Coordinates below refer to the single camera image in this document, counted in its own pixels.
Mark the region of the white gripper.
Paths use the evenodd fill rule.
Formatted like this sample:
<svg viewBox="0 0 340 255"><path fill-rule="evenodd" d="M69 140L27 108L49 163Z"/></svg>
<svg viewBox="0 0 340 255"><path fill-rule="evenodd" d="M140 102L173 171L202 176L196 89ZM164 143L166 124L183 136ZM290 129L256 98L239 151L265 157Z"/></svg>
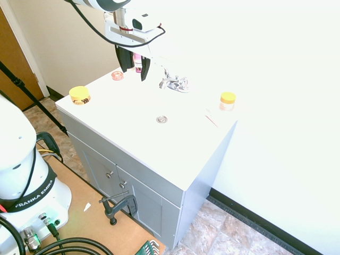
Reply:
<svg viewBox="0 0 340 255"><path fill-rule="evenodd" d="M150 62L151 51L148 46L151 40L151 31L141 31L133 27L133 16L129 9L119 8L114 12L105 12L105 36L110 41L120 45L115 46L115 52L120 67L125 73L128 69L133 68L133 53L141 55L141 81L147 77Z"/></svg>

